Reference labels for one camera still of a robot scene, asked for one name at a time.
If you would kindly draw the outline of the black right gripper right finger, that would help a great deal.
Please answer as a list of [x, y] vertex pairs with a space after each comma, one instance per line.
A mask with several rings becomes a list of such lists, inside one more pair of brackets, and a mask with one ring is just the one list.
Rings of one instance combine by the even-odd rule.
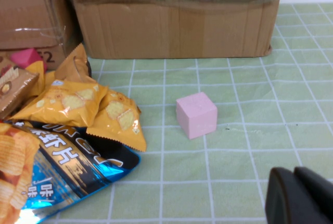
[[307, 167], [296, 167], [293, 173], [319, 207], [321, 214], [332, 223], [332, 182]]

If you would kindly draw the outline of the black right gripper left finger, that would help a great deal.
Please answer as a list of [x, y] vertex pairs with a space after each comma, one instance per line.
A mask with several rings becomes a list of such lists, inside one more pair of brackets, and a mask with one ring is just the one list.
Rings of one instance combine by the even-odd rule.
[[326, 217], [300, 180], [288, 169], [274, 167], [268, 181], [267, 223], [325, 223]]

